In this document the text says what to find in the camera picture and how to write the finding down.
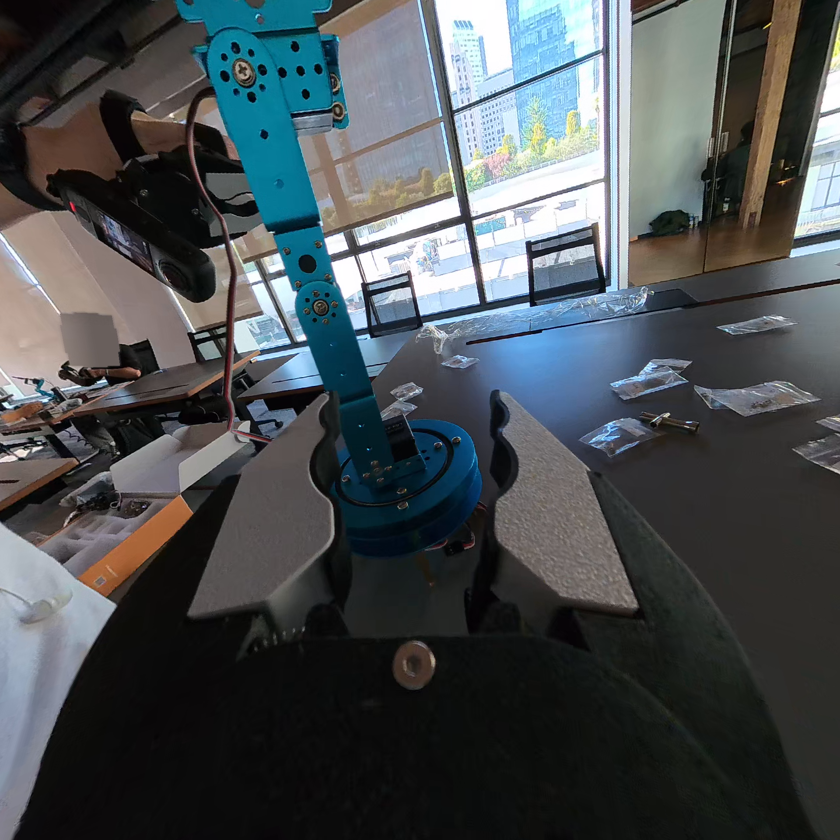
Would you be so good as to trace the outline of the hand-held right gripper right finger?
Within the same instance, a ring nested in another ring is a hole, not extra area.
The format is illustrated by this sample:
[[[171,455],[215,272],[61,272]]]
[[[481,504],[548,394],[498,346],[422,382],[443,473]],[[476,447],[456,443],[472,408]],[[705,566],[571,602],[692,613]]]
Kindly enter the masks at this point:
[[[492,441],[481,556],[466,596],[466,626],[512,605],[545,635],[563,612],[633,618],[639,603],[593,488],[588,468],[509,394],[489,397]]]

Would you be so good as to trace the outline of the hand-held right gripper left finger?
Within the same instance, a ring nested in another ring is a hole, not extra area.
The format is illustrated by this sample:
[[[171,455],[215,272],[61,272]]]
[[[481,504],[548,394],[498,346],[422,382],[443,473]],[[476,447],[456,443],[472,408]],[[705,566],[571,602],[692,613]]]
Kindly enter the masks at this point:
[[[321,394],[241,470],[189,619],[260,615],[285,636],[318,606],[343,612],[351,552],[331,494],[339,437],[339,398]]]

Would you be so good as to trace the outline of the blue toy robot arm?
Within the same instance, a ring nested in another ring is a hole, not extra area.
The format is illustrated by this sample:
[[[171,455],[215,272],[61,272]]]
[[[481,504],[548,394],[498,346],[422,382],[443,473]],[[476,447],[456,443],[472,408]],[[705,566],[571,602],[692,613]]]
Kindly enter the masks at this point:
[[[459,427],[382,418],[347,306],[336,287],[300,132],[349,124],[339,40],[317,16],[331,2],[176,2],[186,23],[205,28],[195,48],[212,86],[261,224],[274,239],[294,309],[323,388],[339,404],[341,506],[353,552],[396,557],[448,555],[475,544],[475,447]]]

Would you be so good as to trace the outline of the grey office desk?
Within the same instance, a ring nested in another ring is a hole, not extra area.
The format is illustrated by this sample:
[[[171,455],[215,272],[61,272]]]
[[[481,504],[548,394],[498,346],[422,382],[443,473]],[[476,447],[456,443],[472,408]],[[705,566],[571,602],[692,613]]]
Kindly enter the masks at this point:
[[[413,338],[415,331],[360,341],[359,348],[369,381],[376,379],[402,346]],[[303,352],[267,374],[257,385],[242,392],[237,401],[247,407],[264,402],[270,411],[293,410],[300,414],[323,391],[323,381],[310,352]]]

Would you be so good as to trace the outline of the dark grey desk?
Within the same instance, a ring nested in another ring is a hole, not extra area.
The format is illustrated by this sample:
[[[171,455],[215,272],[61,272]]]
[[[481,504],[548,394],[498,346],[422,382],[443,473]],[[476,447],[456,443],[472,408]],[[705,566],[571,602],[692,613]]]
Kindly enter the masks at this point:
[[[838,476],[792,448],[838,412],[838,250],[682,282],[698,305],[456,342],[478,358],[441,366],[429,339],[409,339],[373,382],[423,388],[416,418],[472,437],[485,478],[488,397],[514,397],[575,457],[600,471],[690,569],[725,616],[761,687],[808,817],[838,839]],[[797,326],[733,338],[716,329],[765,315]],[[652,359],[685,359],[687,385],[621,401],[611,382]],[[693,385],[738,389],[782,381],[821,401],[739,417],[710,410]],[[580,438],[642,412],[699,422],[607,457]]]

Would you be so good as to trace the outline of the wood-edged dark desk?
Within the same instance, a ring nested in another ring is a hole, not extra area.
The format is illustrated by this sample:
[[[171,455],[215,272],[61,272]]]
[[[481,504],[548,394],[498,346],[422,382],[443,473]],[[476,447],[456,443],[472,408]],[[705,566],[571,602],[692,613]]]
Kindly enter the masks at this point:
[[[80,405],[71,414],[99,420],[175,414],[208,392],[224,378],[224,359],[178,365],[146,375],[116,392]]]

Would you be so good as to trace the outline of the wooden desk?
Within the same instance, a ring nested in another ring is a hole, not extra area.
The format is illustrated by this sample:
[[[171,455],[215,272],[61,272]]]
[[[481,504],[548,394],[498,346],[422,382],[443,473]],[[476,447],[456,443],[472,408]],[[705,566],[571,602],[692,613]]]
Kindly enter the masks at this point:
[[[76,458],[1,463],[1,513],[77,467]]]

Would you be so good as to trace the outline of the white cardboard box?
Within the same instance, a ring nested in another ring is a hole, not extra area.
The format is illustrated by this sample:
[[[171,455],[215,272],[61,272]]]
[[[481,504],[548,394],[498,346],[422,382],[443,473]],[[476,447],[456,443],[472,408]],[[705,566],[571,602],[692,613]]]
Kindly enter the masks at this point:
[[[250,432],[248,421],[232,432],[225,422],[183,425],[115,463],[113,488],[129,497],[175,497],[244,448]]]

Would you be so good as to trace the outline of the black smartwatch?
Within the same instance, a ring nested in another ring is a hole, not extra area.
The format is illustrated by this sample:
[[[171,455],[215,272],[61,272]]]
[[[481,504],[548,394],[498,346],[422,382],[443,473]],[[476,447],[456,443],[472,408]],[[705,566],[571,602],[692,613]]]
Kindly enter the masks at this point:
[[[14,122],[1,124],[1,186],[15,198],[28,203],[26,138]]]

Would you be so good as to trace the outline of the crumpled clear plastic wrap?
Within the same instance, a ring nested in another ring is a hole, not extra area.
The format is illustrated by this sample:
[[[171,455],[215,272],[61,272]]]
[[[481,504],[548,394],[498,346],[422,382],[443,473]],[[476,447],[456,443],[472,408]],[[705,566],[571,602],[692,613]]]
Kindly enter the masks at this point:
[[[443,325],[425,325],[416,331],[415,342],[429,339],[435,354],[442,355],[446,342],[492,335],[511,335],[522,331],[541,331],[553,325],[555,326],[564,316],[570,316],[574,323],[588,323],[593,320],[637,315],[644,310],[647,303],[653,303],[654,298],[656,293],[653,289],[639,287],[624,289],[617,293],[561,300],[527,310],[494,310]]]

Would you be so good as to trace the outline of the large clear plastic bag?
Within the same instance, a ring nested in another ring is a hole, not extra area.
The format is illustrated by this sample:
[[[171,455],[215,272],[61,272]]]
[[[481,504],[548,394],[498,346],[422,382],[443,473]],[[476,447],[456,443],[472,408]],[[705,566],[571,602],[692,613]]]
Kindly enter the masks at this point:
[[[782,381],[733,389],[710,389],[693,385],[693,391],[708,408],[728,410],[743,418],[821,401],[818,397]]]

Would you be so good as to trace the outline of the white earphone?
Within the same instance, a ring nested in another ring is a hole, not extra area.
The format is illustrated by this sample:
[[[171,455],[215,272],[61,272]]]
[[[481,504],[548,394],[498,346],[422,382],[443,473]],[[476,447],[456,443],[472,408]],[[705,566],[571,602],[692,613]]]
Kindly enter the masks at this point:
[[[1,593],[21,605],[17,611],[17,621],[23,625],[40,623],[51,618],[53,615],[57,615],[71,600],[71,593],[57,593],[54,596],[47,596],[46,599],[36,600],[27,599],[26,596],[21,596],[20,593],[14,593],[4,588],[1,588]]]

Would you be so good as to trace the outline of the translucent roller blind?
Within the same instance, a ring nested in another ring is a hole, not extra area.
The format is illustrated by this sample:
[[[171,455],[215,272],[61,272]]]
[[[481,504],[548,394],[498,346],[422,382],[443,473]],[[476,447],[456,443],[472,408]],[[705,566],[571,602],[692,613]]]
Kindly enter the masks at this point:
[[[349,125],[306,137],[300,148],[323,230],[376,224],[458,201],[418,2],[362,2],[321,25],[339,38]]]

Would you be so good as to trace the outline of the person's white shirt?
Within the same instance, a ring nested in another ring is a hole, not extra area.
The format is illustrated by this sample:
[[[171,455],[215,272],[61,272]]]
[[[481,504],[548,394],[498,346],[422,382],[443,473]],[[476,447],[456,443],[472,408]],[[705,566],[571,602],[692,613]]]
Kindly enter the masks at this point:
[[[71,593],[63,611],[36,625],[20,623],[21,605],[1,593],[1,839],[11,839],[69,688],[115,603],[5,526],[1,588],[31,600]]]

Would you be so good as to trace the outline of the wooden pillar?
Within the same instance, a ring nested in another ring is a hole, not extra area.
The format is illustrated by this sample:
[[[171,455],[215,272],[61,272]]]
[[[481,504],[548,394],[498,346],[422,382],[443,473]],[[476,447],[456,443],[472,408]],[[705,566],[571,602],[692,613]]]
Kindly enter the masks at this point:
[[[754,230],[761,224],[801,6],[802,2],[772,3],[751,154],[741,197],[739,224],[742,230]]]

